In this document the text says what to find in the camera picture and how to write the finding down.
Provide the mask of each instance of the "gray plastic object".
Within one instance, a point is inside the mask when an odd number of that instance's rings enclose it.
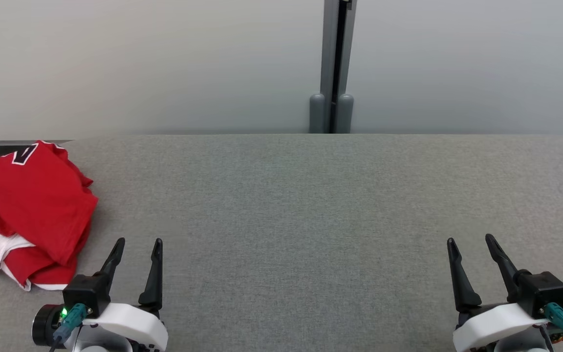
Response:
[[[314,94],[310,97],[310,133],[325,133],[325,96]]]
[[[336,133],[351,133],[351,116],[353,115],[353,96],[338,96],[336,105]]]

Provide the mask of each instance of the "white wall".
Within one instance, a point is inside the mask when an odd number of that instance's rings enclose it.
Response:
[[[0,140],[306,132],[322,0],[0,0]]]
[[[358,0],[352,132],[563,134],[563,0]]]

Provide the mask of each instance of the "gray fabric surface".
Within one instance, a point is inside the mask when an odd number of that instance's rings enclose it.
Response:
[[[163,238],[170,351],[453,351],[450,236],[485,303],[506,297],[487,232],[519,268],[563,280],[563,137],[123,136],[65,147],[100,198],[80,272],[124,236],[111,295],[136,303]],[[0,273],[0,351],[46,351],[32,319],[60,300]]]

